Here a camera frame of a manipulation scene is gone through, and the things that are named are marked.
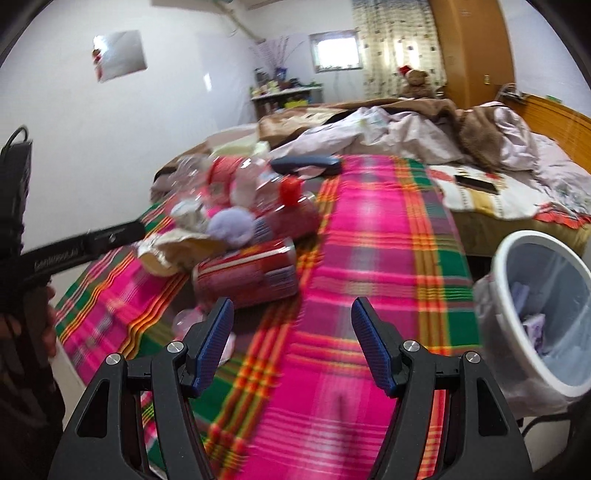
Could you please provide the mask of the person left hand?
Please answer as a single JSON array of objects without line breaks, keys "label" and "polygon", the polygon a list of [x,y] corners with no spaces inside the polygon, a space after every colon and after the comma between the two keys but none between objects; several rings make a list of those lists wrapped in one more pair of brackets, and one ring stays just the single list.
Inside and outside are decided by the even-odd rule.
[{"label": "person left hand", "polygon": [[[46,302],[44,306],[44,312],[40,316],[40,320],[37,323],[42,326],[42,330],[38,335],[40,344],[46,356],[49,359],[53,359],[57,355],[57,334],[55,331],[56,322],[56,310],[52,305],[51,301],[56,295],[56,291],[51,284],[45,287]],[[9,327],[13,328],[15,335],[21,332],[18,322],[13,318],[1,317],[1,340],[9,340],[11,338],[11,332]]]}]

